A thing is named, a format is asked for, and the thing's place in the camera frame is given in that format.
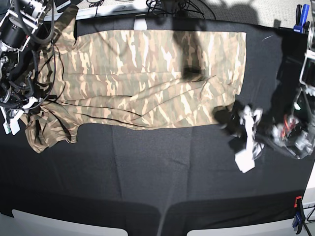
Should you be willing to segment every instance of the cable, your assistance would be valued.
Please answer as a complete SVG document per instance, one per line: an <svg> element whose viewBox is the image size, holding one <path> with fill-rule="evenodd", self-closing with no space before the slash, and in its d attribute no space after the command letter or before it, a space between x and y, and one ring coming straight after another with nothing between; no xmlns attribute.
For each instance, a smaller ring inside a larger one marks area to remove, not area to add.
<svg viewBox="0 0 315 236"><path fill-rule="evenodd" d="M11 103L0 102L0 107L8 108L11 110L15 110L14 108L18 107L19 105L20 103L11 104Z"/></svg>
<svg viewBox="0 0 315 236"><path fill-rule="evenodd" d="M55 53L55 48L54 48L54 42L51 41L51 44L52 44L52 51L53 51L53 57L54 57L54 77L53 77L53 82L52 82L52 86L50 87L47 95L43 98L43 100L41 100L37 105L33 106L33 107L30 107L30 108L26 108L26 109L23 109L23 108L10 108L9 110L6 111L6 119L7 119L7 122L9 123L10 121L10 112L11 111L29 111L29 110L33 110L33 109L36 109L37 107L39 107L41 104L43 104L44 101L47 100L48 96L50 95L51 91L53 90L53 87L54 87L54 84L55 84L55 79L56 79L56 53Z"/></svg>
<svg viewBox="0 0 315 236"><path fill-rule="evenodd" d="M32 34L29 30L29 28L27 27L27 25L24 23L23 21L23 16L22 16L22 13L21 13L21 8L20 8L20 3L19 3L20 0L14 0L14 6L16 8L16 13L18 15L18 21L19 23L21 24L22 26L22 29L24 31L24 33L28 36L28 37L31 37L31 40L34 41L35 43L38 43L38 44L47 44L49 43L53 37L54 37L54 29L55 29L55 20L54 20L54 7L52 7L52 15L51 15L51 28L50 28L50 34L48 35L47 38L45 39L40 39L38 37L36 37L34 34Z"/></svg>
<svg viewBox="0 0 315 236"><path fill-rule="evenodd" d="M213 12L213 10L211 10L211 8L210 8L207 4L205 4L202 0L198 0L198 1L201 2L202 4L204 4L204 5L206 6L206 8L209 9L209 11L211 12L211 14L212 14L213 17L215 18L215 20L217 20L217 17L216 17L216 15L215 15L215 13Z"/></svg>
<svg viewBox="0 0 315 236"><path fill-rule="evenodd" d="M89 7L96 7L96 13L94 18L97 16L97 11L98 11L98 7L102 6L105 0L99 0L99 1L89 1L87 0L87 2L90 4Z"/></svg>
<svg viewBox="0 0 315 236"><path fill-rule="evenodd" d="M299 159L296 157L296 155L293 155L287 147L282 148L282 147L276 145L269 137L267 137L265 135L256 133L256 140L259 140L259 141L265 143L266 145L271 147L273 150L278 151L285 156L291 157L292 159Z"/></svg>
<svg viewBox="0 0 315 236"><path fill-rule="evenodd" d="M304 228L305 228L307 234L308 234L309 236L312 236L312 234L311 234L311 232L310 232L310 230L309 230L309 227L306 225L305 221L303 221L303 225L304 225Z"/></svg>
<svg viewBox="0 0 315 236"><path fill-rule="evenodd" d="M307 216L306 220L309 221L309 222L315 222L315 220L310 220L310 217L312 216L312 214L314 213L315 211L315 207L313 208L313 210L311 211L311 213Z"/></svg>
<svg viewBox="0 0 315 236"><path fill-rule="evenodd" d="M201 14L202 17L205 19L204 13L200 10L200 8L194 4L191 0L183 0L178 2L177 5L175 5L176 2L174 2L173 5L173 9L172 11L167 11L165 9L163 9L160 5L159 5L160 1L159 0L147 0L146 1L146 5L148 7L148 12L147 15L149 13L153 13L155 15L161 15L161 14L170 14L170 15L175 15L178 12L194 12L194 13L198 13Z"/></svg>

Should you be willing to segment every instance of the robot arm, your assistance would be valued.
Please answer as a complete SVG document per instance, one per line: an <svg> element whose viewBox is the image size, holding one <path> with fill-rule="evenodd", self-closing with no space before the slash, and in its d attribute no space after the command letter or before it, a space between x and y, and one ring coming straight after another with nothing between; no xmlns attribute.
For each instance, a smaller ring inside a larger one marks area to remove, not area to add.
<svg viewBox="0 0 315 236"><path fill-rule="evenodd" d="M44 40L36 37L51 6L51 0L11 0L10 8L0 22L0 106L3 108L20 109L33 95L31 75L26 78L27 85L19 85L10 79L10 73L19 63L19 53L25 50L30 40L41 44L52 39L53 30Z"/></svg>
<svg viewBox="0 0 315 236"><path fill-rule="evenodd" d="M247 136L246 149L236 153L235 161L242 172L254 167L264 144L294 159L311 155L315 148L315 0L311 0L313 22L308 35L307 51L299 78L299 87L290 112L282 123L261 125L252 110L246 106L238 112L242 132Z"/></svg>

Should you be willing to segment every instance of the camouflage shirt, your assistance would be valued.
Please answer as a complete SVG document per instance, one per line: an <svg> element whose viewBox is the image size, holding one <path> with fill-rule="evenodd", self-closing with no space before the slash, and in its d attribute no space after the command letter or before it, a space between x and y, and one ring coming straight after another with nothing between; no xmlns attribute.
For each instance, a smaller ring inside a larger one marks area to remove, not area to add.
<svg viewBox="0 0 315 236"><path fill-rule="evenodd" d="M246 33L111 30L74 37L77 7L56 21L56 80L41 112L28 117L36 152L76 142L84 123L177 128L215 123L213 108L241 91ZM40 51L38 82L52 82L52 47Z"/></svg>

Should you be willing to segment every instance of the black wire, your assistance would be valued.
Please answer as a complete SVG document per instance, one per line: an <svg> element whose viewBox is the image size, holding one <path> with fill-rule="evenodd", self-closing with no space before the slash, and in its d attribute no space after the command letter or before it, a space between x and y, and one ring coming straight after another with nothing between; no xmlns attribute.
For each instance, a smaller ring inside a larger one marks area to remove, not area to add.
<svg viewBox="0 0 315 236"><path fill-rule="evenodd" d="M311 213L307 216L306 220L309 221L309 222L315 222L315 220L310 220L310 217L312 216L312 214L314 213L315 211L315 207L313 208L313 210L311 211Z"/></svg>
<svg viewBox="0 0 315 236"><path fill-rule="evenodd" d="M94 16L94 18L97 16L97 11L98 11L98 7L102 6L105 0L99 0L99 1L89 1L87 0L87 2L90 4L89 7L96 7L96 14Z"/></svg>
<svg viewBox="0 0 315 236"><path fill-rule="evenodd" d="M32 34L32 32L30 32L29 28L27 27L27 25L24 23L23 21L23 16L21 13L21 8L20 8L20 0L14 0L14 6L16 8L16 13L18 15L18 21L22 26L22 29L24 31L24 33L28 36L31 37L31 40L34 41L35 43L38 44L46 44L49 43L52 38L54 37L54 28L55 28L55 21L54 21L54 6L52 7L52 15L51 15L51 28L50 28L50 34L48 35L47 38L45 39L40 39L38 37L36 37L35 35Z"/></svg>
<svg viewBox="0 0 315 236"><path fill-rule="evenodd" d="M44 101L47 100L48 96L50 95L51 91L53 90L53 87L54 87L54 84L55 84L55 79L56 79L56 53L55 53L55 48L54 48L54 42L51 41L51 44L52 44L52 50L53 50L53 57L54 57L54 77L53 77L53 82L52 82L52 85L47 93L47 95L43 98L43 100L41 100L37 105L33 106L33 107L30 107L30 108L26 108L26 109L23 109L23 108L12 108L12 109L8 109L6 111L6 120L8 123L10 123L10 112L11 111L29 111L29 110L33 110L33 109L36 109L37 107L39 107L41 104L43 104Z"/></svg>
<svg viewBox="0 0 315 236"><path fill-rule="evenodd" d="M204 5L206 6L206 8L209 9L209 11L211 12L211 14L212 14L213 17L215 18L215 20L217 20L217 17L216 17L216 15L215 15L215 13L213 12L213 10L211 10L211 8L210 8L207 4L205 4L202 0L198 0L198 1L201 2L202 4L204 4Z"/></svg>
<svg viewBox="0 0 315 236"><path fill-rule="evenodd" d="M309 236L312 236L312 234L311 234L311 232L310 232L310 230L309 230L309 227L306 225L305 221L303 221L303 225L304 225L304 228L305 228L307 234L308 234Z"/></svg>
<svg viewBox="0 0 315 236"><path fill-rule="evenodd" d="M3 102L0 102L0 107L4 107L4 108L16 108L16 107L18 107L19 105L20 105L19 103L12 104L12 103L3 103Z"/></svg>
<svg viewBox="0 0 315 236"><path fill-rule="evenodd" d="M15 89L19 89L19 90L28 90L30 89L29 85L26 86L21 86L21 85L17 85L16 83L14 83L13 81L9 80L9 84L14 87Z"/></svg>
<svg viewBox="0 0 315 236"><path fill-rule="evenodd" d="M158 2L159 2L158 0L147 0L146 1L146 5L148 7L147 15L149 13L153 13L155 15L161 15L161 14L175 15L178 12L184 11L184 12L194 12L194 13L201 14L202 17L205 19L204 13L191 0L185 0L185 1L179 2L176 9L175 9L175 7L173 7L172 12L166 11L165 9L163 9L161 7L157 7ZM162 13L156 14L156 13L154 13L155 10L156 11L161 11ZM213 11L211 9L210 9L210 11L213 14L214 18L216 19L216 16L213 13Z"/></svg>

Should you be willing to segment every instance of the blue clamp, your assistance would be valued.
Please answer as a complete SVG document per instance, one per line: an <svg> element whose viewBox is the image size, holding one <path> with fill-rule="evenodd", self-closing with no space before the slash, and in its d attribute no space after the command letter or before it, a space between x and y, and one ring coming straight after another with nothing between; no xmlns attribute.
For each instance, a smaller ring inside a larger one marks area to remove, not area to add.
<svg viewBox="0 0 315 236"><path fill-rule="evenodd" d="M304 4L303 9L302 5L297 5L296 8L296 25L293 27L293 30L297 33L304 33L308 29L310 23L306 22L307 15L309 13L310 5Z"/></svg>
<svg viewBox="0 0 315 236"><path fill-rule="evenodd" d="M302 221L302 216L301 216L301 213L297 212L294 216L294 222L293 222L293 225L292 227L293 228L296 228L298 227L299 225L302 225L303 221Z"/></svg>

